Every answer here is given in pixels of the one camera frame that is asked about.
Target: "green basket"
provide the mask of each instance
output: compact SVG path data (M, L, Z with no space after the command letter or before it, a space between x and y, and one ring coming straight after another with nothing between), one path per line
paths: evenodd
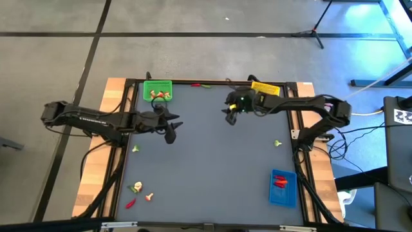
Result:
M173 93L172 93L172 81L145 81L143 82L143 99L145 101L151 102L153 100L150 92L154 91L156 96L159 94L160 91L163 93L169 92L170 97L166 97L166 101L172 100ZM164 101L162 97L156 98L154 101Z

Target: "sticker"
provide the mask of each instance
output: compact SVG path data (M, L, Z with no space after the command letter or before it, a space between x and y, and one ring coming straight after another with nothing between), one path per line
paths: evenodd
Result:
M412 112L394 109L393 120L397 123L412 124Z

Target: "concrete floor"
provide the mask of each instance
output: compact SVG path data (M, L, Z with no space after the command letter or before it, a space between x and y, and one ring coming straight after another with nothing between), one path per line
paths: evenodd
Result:
M0 32L94 32L104 2L1 1ZM385 3L390 10L398 8L395 0ZM118 0L111 4L104 32L298 32L310 29L326 4L312 0ZM334 3L318 31L391 33L377 3ZM25 144L19 152L0 148L0 224L27 222L32 215L59 138L42 126L42 106L72 100L91 40L0 37L4 112L0 135ZM314 39L101 38L80 105L98 108L108 77L143 78L146 71L159 79L245 80L254 74L262 81L313 82L317 93L345 97L357 90L348 86L350 79L376 79L405 61L394 40L323 39L323 43L324 50ZM384 96L411 93L369 89L349 102L353 111L369 113L382 106ZM383 115L353 117L345 130L381 122ZM88 146L89 139L69 140L45 220L70 218L80 160ZM347 158L364 170L386 165L384 131L355 142ZM334 163L355 169L345 161Z

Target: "red pepper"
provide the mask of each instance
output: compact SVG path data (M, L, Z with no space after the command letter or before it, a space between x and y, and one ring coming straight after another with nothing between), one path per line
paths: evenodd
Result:
M126 209L129 209L130 207L132 207L136 202L136 199L134 198L131 202L127 203L126 205Z
M286 178L285 178L284 176L279 176L279 175L276 175L276 176L275 176L275 179L278 179L278 180L286 180Z
M276 183L278 184L288 184L287 180L277 180Z
M279 188L285 188L284 184L280 184L280 183L277 183L277 182L275 182L274 184Z

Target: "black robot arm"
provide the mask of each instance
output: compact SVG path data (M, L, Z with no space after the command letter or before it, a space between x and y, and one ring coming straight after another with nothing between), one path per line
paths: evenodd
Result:
M100 135L112 146L121 147L127 144L128 133L157 132L165 135L166 143L172 144L176 139L175 129L183 123L169 124L168 121L178 117L161 105L156 105L153 111L106 113L58 101L44 106L41 120L46 127L73 126L89 136Z
M330 95L282 98L242 87L229 93L225 104L229 107L222 111L227 114L226 121L231 125L236 123L237 114L243 112L253 112L260 117L283 110L318 113L322 119L310 128L301 129L297 136L296 144L305 151L312 150L315 139L327 131L349 125L351 115L350 104Z

